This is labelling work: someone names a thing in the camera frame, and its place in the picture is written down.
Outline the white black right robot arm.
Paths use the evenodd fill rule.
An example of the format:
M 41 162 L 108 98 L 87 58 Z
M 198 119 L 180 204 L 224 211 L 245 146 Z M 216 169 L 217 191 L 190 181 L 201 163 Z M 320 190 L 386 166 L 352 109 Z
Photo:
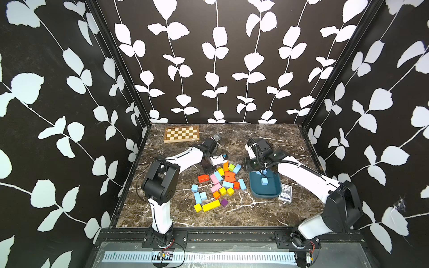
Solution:
M 292 244 L 302 249 L 312 239 L 327 233 L 350 233 L 351 227 L 363 215 L 362 205 L 356 186 L 350 181 L 343 183 L 328 178 L 300 163 L 284 151 L 276 151 L 270 156 L 246 157 L 247 171 L 262 171 L 277 167 L 279 174 L 295 181 L 313 193 L 325 204 L 322 213 L 302 221 L 290 234 Z

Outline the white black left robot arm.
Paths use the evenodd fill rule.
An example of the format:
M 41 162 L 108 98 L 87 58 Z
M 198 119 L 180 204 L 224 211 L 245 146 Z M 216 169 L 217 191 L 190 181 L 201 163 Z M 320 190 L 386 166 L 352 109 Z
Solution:
M 178 155 L 159 157 L 151 164 L 141 188 L 151 208 L 150 234 L 160 247 L 173 243 L 170 200 L 175 194 L 180 173 L 194 164 L 213 167 L 211 155 L 214 150 L 204 145 L 192 146 Z

